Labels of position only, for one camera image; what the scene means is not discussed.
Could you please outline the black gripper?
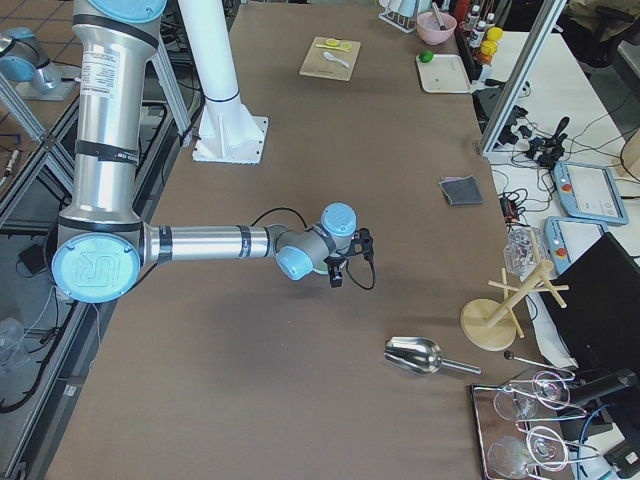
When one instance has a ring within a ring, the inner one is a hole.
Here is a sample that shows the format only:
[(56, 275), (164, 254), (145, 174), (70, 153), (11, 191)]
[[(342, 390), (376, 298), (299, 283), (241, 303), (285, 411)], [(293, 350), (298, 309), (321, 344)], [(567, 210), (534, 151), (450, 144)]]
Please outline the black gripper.
[[(340, 263), (343, 259), (362, 255), (364, 260), (371, 266), (374, 265), (374, 241), (370, 231), (365, 228), (357, 229), (351, 237), (350, 244), (346, 249), (338, 250), (334, 254), (326, 257), (324, 262), (327, 265)], [(328, 275), (330, 286), (339, 288), (343, 283), (343, 274), (339, 266), (329, 266)]]

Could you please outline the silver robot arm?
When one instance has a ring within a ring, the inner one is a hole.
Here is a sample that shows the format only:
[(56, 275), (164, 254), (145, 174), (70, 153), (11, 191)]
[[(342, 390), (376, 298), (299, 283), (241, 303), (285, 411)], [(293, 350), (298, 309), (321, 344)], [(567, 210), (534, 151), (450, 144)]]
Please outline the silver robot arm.
[(374, 258), (368, 230), (347, 204), (294, 231), (283, 225), (152, 226), (133, 208), (145, 68), (160, 51), (162, 1), (78, 1), (83, 46), (71, 203), (60, 212), (52, 260), (56, 285), (84, 303), (129, 292), (171, 261), (274, 258), (299, 280), (325, 273), (340, 286), (352, 257)]

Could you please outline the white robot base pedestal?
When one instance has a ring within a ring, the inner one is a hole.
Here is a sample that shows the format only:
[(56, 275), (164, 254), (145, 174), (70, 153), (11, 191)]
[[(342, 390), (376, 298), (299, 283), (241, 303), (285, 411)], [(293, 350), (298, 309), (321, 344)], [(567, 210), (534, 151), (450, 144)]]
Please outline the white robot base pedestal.
[(241, 100), (222, 3), (186, 0), (179, 8), (205, 97), (193, 159), (259, 164), (268, 119)]

